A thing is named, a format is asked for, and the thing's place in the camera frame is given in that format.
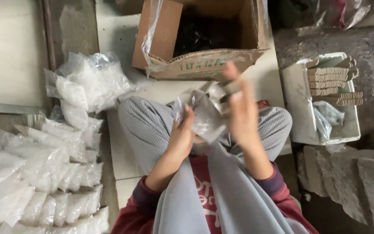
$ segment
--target white styrofoam box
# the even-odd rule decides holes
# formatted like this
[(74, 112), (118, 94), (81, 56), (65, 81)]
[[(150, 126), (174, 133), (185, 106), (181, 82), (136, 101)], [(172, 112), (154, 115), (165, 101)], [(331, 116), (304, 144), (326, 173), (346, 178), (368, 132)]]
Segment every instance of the white styrofoam box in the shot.
[[(342, 52), (320, 55), (318, 67), (333, 67), (345, 59)], [(310, 145), (332, 145), (356, 141), (360, 138), (356, 106), (336, 107), (345, 113), (343, 126), (333, 126), (330, 140), (321, 142), (315, 125), (314, 109), (305, 64), (312, 59), (303, 59), (281, 71), (285, 108), (291, 114), (293, 125), (291, 141)], [(353, 81), (348, 81), (346, 92), (354, 92)]]

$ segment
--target cardboard box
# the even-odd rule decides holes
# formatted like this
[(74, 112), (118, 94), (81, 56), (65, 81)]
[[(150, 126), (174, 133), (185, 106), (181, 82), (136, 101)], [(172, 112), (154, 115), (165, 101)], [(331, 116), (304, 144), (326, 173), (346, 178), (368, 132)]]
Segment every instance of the cardboard box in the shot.
[[(183, 7), (194, 8), (203, 16), (237, 17), (242, 26), (240, 49), (205, 50), (173, 58)], [(268, 12), (263, 6), (263, 0), (164, 0), (148, 55), (151, 61), (148, 67), (150, 75), (158, 80), (217, 80), (226, 61), (233, 61), (239, 71), (243, 72), (255, 64), (268, 49), (267, 18)], [(132, 59), (132, 66), (141, 69), (147, 67), (141, 46), (148, 33), (149, 20), (150, 0), (146, 0)]]

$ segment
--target striped pants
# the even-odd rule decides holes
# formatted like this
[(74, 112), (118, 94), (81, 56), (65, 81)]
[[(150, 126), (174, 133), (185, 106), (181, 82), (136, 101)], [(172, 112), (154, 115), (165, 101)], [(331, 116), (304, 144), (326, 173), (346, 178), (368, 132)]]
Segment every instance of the striped pants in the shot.
[[(168, 146), (174, 118), (172, 109), (141, 97), (129, 97), (118, 108), (119, 121), (142, 170), (148, 174)], [(267, 156), (274, 161), (281, 152), (292, 125), (291, 115), (283, 108), (259, 109), (258, 131)], [(222, 137), (229, 153), (241, 156), (242, 150)]]

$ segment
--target sleeve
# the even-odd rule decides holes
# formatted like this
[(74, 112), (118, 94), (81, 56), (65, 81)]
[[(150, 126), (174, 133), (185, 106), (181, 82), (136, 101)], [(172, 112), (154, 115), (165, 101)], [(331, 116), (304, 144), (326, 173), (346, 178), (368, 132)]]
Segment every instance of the sleeve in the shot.
[(161, 193), (152, 191), (141, 178), (128, 199), (126, 207), (120, 209), (111, 234), (150, 234), (153, 230), (155, 211)]
[(278, 166), (274, 162), (272, 166), (274, 168), (272, 176), (267, 179), (256, 180), (256, 182), (273, 200), (284, 217), (298, 221), (309, 233), (318, 234), (318, 231), (304, 218), (303, 212), (291, 197), (290, 191), (284, 183), (284, 178), (279, 172)]

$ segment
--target stack of wooden sticks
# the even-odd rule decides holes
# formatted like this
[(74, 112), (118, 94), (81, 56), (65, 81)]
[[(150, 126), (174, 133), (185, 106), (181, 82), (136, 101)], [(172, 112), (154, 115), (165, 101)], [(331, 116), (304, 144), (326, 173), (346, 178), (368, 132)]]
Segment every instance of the stack of wooden sticks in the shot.
[(313, 101), (326, 101), (333, 106), (350, 106), (363, 104), (363, 93), (345, 93), (343, 88), (347, 81), (359, 76), (356, 60), (351, 56), (335, 67), (319, 68), (318, 60), (306, 64), (308, 81)]

